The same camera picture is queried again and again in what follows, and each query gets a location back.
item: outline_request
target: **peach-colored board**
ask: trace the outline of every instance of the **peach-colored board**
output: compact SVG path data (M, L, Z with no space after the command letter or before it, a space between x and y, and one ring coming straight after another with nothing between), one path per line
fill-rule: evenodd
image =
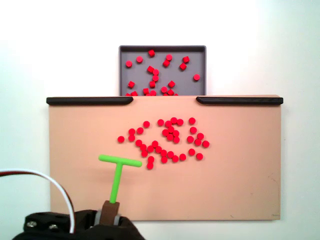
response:
M162 137L158 119L184 120L180 143ZM209 148L187 144L188 119L210 142ZM128 130L150 121L141 139L153 140L175 154L189 148L202 153L182 162L147 170L147 158L128 141ZM277 220L280 219L281 107L202 105L195 96L134 97L128 105L50 106L50 174L68 191L75 210L101 209L111 193L114 163L100 154L140 160L124 166L117 202L133 221ZM119 144L118 136L125 142ZM51 186L51 210L67 213L61 194Z

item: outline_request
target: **green t-shaped pusher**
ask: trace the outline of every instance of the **green t-shaped pusher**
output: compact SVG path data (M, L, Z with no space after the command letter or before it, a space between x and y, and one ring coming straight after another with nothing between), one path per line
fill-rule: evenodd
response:
M142 162L137 161L137 160L127 159L127 158L117 157L117 156L108 156L108 155L100 155L99 160L103 161L103 162L109 162L109 163L116 164L115 173L114 173L114 180L113 180L113 185L112 185L112 190L111 190L111 195L110 195L110 200L109 200L109 202L111 204L115 204L116 200L117 200L118 189L119 189L123 165L128 165L128 166L133 166L133 167L141 167Z

